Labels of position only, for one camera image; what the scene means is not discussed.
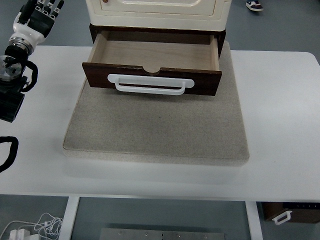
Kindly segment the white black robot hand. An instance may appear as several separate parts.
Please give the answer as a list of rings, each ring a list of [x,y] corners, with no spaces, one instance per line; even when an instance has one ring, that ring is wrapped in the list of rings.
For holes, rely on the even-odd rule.
[[[22,6],[13,23],[13,35],[10,41],[18,40],[34,49],[43,43],[55,24],[64,1],[29,0]]]

